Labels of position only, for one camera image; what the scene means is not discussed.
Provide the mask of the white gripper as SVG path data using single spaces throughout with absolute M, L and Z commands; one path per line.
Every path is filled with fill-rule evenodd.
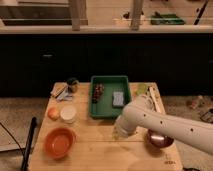
M 135 134 L 137 126 L 135 119 L 120 115 L 115 121 L 114 132 L 122 138 L 128 138 Z

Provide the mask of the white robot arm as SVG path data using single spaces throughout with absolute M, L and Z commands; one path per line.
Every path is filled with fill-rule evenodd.
M 140 126 L 181 141 L 213 155 L 213 124 L 162 114 L 151 110 L 145 96 L 136 97 L 124 106 L 115 121 L 119 136 L 132 136 Z

